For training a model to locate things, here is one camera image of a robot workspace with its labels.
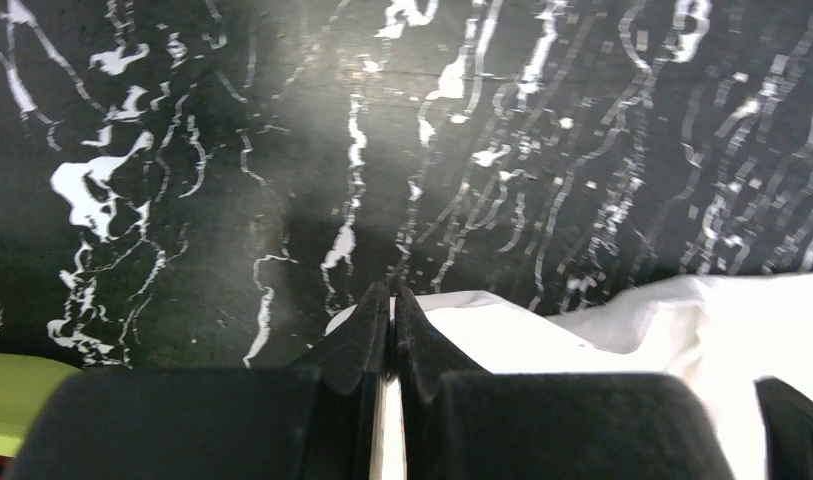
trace green object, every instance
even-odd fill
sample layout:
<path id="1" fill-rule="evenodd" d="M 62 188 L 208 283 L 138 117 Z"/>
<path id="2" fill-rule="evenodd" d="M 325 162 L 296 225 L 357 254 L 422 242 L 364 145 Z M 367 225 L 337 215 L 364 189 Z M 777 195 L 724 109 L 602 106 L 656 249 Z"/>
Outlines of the green object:
<path id="1" fill-rule="evenodd" d="M 17 453 L 47 398 L 78 371 L 45 358 L 0 354 L 0 456 Z"/>

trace white cloth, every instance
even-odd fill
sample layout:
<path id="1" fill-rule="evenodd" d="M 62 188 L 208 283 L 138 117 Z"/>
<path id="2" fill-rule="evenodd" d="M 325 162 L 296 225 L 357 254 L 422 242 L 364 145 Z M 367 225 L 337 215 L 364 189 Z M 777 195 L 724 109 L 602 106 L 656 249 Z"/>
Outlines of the white cloth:
<path id="1" fill-rule="evenodd" d="M 548 321 L 487 292 L 418 301 L 442 334 L 492 373 L 682 379 L 705 406 L 737 480 L 766 478 L 754 381 L 780 378 L 813 401 L 813 274 L 678 277 Z M 327 333 L 351 311 L 336 316 Z"/>

